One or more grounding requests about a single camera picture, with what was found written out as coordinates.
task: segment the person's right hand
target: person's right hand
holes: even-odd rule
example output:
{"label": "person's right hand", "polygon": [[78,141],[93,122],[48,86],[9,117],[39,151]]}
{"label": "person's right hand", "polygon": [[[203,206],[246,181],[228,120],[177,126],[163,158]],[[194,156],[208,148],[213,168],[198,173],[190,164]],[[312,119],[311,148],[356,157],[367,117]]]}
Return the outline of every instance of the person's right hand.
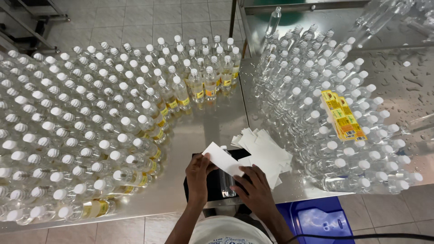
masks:
{"label": "person's right hand", "polygon": [[249,195],[239,186],[231,186],[231,189],[240,196],[244,204],[262,221],[279,213],[264,172],[256,165],[253,167],[240,166],[240,170],[250,177],[252,183],[238,175],[234,175],[233,178],[247,190]]}

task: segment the person's left hand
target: person's left hand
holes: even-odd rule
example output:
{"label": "person's left hand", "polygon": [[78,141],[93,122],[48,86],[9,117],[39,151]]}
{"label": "person's left hand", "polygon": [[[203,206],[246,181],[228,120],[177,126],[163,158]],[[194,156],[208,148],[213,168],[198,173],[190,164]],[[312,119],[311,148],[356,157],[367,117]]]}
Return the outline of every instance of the person's left hand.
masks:
{"label": "person's left hand", "polygon": [[210,161],[209,153],[206,153],[205,156],[201,153],[193,156],[185,169],[189,204],[198,204],[201,208],[205,206],[208,199],[207,176],[214,169],[218,169],[218,167]]}

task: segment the blue plastic crate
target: blue plastic crate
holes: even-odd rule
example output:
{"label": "blue plastic crate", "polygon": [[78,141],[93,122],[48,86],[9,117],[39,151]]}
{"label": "blue plastic crate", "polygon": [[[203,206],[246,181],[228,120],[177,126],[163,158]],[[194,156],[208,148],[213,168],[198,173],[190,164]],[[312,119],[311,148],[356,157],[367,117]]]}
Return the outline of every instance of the blue plastic crate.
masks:
{"label": "blue plastic crate", "polygon": [[[350,236],[352,231],[338,197],[277,204],[294,235]],[[354,244],[353,240],[298,238],[300,244]]]}

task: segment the white t-shirt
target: white t-shirt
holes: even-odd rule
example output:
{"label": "white t-shirt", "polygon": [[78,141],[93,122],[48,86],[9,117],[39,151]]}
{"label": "white t-shirt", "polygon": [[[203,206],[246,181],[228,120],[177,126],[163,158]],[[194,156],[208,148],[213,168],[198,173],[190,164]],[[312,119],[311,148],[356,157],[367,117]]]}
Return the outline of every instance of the white t-shirt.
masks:
{"label": "white t-shirt", "polygon": [[234,217],[213,216],[196,224],[189,244],[273,244],[258,228]]}

